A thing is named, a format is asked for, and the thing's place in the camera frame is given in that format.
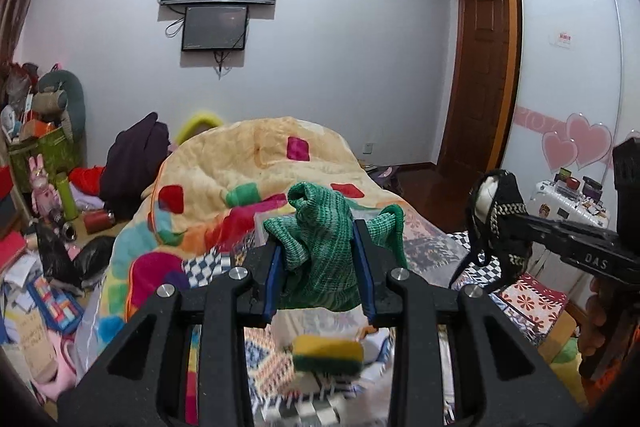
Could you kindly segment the right hand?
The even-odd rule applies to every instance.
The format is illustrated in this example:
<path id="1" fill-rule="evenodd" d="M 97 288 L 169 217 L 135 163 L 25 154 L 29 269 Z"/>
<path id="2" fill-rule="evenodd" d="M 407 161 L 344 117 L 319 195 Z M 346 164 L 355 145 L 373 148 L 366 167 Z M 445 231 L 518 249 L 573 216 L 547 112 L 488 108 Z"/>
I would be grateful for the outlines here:
<path id="1" fill-rule="evenodd" d="M 590 282 L 591 296 L 586 303 L 586 319 L 580 326 L 577 340 L 577 348 L 582 357 L 592 357 L 598 349 L 605 344 L 603 327 L 606 322 L 605 309 L 601 296 L 603 295 L 602 283 L 597 277 Z"/>

